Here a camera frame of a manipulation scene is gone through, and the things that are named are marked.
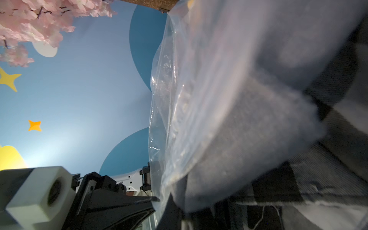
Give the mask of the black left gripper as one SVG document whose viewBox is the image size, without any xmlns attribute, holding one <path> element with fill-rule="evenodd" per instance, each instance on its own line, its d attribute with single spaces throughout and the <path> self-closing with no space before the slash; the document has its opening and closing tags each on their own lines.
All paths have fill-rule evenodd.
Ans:
<svg viewBox="0 0 368 230">
<path fill-rule="evenodd" d="M 96 172 L 72 176 L 77 193 L 62 229 L 135 230 L 155 210 L 155 196 L 129 196 L 128 188 L 109 176 Z"/>
</svg>

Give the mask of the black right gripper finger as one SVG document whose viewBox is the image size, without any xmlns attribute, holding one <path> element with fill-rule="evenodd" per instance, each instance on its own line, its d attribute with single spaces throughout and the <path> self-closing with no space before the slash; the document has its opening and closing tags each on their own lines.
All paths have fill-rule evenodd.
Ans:
<svg viewBox="0 0 368 230">
<path fill-rule="evenodd" d="M 172 194 L 170 194 L 156 230 L 181 230 L 183 216 L 183 211 L 177 206 Z"/>
</svg>

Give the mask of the clear plastic vacuum bag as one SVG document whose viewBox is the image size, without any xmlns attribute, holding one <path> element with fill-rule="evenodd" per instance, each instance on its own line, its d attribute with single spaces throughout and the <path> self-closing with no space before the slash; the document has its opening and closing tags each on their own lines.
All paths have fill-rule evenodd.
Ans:
<svg viewBox="0 0 368 230">
<path fill-rule="evenodd" d="M 204 155 L 227 115 L 257 51 L 251 28 L 255 1 L 179 1 L 170 11 L 152 67 L 149 161 L 156 213 L 145 229 L 156 230 L 171 186 Z M 202 211 L 221 229 L 215 209 Z"/>
</svg>

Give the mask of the grey white plaid shirt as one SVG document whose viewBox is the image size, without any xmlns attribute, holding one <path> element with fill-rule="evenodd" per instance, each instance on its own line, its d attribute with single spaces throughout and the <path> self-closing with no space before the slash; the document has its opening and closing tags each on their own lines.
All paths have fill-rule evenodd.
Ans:
<svg viewBox="0 0 368 230">
<path fill-rule="evenodd" d="M 368 16 L 282 20 L 172 202 L 202 229 L 368 227 Z"/>
</svg>

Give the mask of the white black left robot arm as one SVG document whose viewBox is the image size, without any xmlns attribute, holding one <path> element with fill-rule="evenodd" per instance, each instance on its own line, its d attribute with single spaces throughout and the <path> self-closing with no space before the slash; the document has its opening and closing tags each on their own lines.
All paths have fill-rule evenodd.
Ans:
<svg viewBox="0 0 368 230">
<path fill-rule="evenodd" d="M 152 203 L 159 201 L 155 196 L 127 195 L 151 190 L 149 165 L 114 178 L 96 172 L 74 174 L 71 187 L 77 194 L 64 230 L 135 230 L 155 212 Z"/>
</svg>

